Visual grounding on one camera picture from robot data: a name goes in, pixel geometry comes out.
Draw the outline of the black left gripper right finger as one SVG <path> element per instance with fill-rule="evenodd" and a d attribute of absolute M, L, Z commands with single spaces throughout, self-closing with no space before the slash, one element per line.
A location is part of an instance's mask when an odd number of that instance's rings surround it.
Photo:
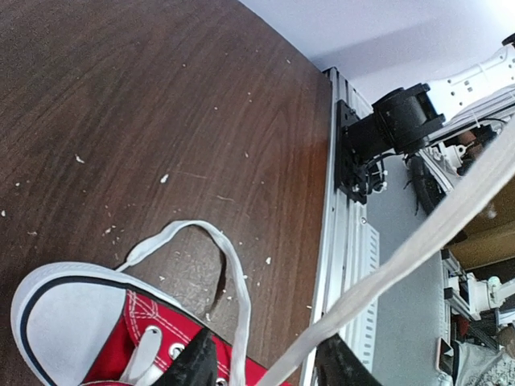
<path fill-rule="evenodd" d="M 317 346 L 315 373 L 321 386 L 381 385 L 339 335 L 333 335 Z"/>

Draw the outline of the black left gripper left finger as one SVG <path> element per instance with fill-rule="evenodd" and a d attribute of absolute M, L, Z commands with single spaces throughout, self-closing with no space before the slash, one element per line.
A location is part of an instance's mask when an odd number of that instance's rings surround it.
<path fill-rule="evenodd" d="M 199 331 L 154 386 L 215 386 L 216 344 L 209 329 Z"/>

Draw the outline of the white shoelace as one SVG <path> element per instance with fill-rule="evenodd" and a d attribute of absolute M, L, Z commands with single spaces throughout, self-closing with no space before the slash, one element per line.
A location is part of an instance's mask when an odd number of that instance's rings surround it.
<path fill-rule="evenodd" d="M 307 328 L 260 379 L 261 385 L 279 385 L 325 339 L 338 333 L 366 306 L 386 290 L 412 273 L 440 250 L 476 216 L 514 176 L 514 122 L 483 153 L 449 196 L 431 213 L 379 269 L 344 292 L 332 308 Z M 231 385 L 245 383 L 245 358 L 249 341 L 251 301 L 239 257 L 230 240 L 219 229 L 202 220 L 180 220 L 168 224 L 160 233 L 137 244 L 119 270 L 132 267 L 168 243 L 182 228 L 198 226 L 208 232 L 226 255 L 236 285 L 239 302 L 231 359 Z"/>

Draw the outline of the red canvas sneaker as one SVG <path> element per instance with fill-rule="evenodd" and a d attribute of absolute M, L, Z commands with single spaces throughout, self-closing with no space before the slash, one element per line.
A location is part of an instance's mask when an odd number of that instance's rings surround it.
<path fill-rule="evenodd" d="M 10 324 L 44 385 L 151 385 L 206 327 L 152 285 L 79 262 L 29 273 L 14 292 Z"/>

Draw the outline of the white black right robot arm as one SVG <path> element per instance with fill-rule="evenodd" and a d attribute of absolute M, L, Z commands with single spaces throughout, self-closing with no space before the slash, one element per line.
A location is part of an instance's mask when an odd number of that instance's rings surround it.
<path fill-rule="evenodd" d="M 473 105 L 514 86 L 514 36 L 490 58 L 455 75 L 398 88 L 372 104 L 372 113 L 340 131 L 340 148 L 364 165 L 386 152 L 411 154 Z"/>

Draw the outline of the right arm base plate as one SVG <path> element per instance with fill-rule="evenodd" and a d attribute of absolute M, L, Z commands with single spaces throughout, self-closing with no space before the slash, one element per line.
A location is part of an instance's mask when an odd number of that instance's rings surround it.
<path fill-rule="evenodd" d="M 335 189 L 363 205 L 367 202 L 365 169 L 356 160 L 347 138 L 348 127 L 359 121 L 356 112 L 344 100 L 336 102 Z"/>

